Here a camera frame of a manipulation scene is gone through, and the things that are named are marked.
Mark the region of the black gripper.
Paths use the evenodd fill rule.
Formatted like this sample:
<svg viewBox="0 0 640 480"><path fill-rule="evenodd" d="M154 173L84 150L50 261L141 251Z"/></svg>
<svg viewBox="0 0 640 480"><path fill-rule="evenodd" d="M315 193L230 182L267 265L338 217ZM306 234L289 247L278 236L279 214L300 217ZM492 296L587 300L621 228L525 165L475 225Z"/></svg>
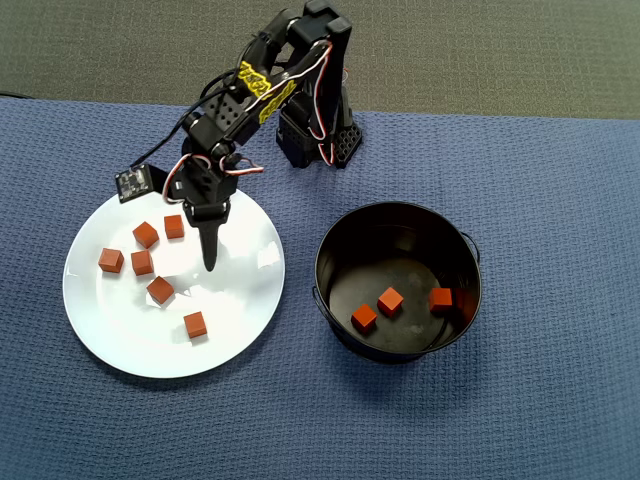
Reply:
<svg viewBox="0 0 640 480"><path fill-rule="evenodd" d="M219 228L228 219L237 184L237 177L223 173L204 156L187 156L170 182L170 197L182 203L190 224L199 224L207 271L215 268Z"/></svg>

